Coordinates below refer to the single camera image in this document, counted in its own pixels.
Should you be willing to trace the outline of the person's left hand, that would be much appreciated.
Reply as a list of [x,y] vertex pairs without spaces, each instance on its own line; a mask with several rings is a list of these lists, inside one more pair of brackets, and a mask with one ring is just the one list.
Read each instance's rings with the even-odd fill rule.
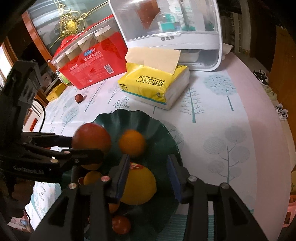
[[1,214],[8,223],[12,217],[21,218],[24,209],[30,203],[35,181],[18,180],[14,190],[9,194],[4,180],[1,180]]

